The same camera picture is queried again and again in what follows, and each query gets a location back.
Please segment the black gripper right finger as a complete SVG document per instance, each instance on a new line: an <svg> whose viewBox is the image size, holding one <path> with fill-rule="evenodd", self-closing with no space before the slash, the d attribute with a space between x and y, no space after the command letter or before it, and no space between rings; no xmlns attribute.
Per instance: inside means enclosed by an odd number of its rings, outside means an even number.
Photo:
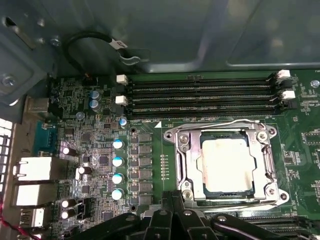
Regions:
<svg viewBox="0 0 320 240"><path fill-rule="evenodd" d="M182 192L172 194L172 236L184 240L309 240L310 220L305 217L238 217L185 207Z"/></svg>

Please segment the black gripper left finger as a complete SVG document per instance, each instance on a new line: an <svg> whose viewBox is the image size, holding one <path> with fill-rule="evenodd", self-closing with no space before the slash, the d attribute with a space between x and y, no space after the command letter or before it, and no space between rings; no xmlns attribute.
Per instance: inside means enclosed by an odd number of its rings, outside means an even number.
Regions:
<svg viewBox="0 0 320 240"><path fill-rule="evenodd" d="M173 220L173 192L162 193L162 208L141 218L124 213L84 232L83 240L169 240Z"/></svg>

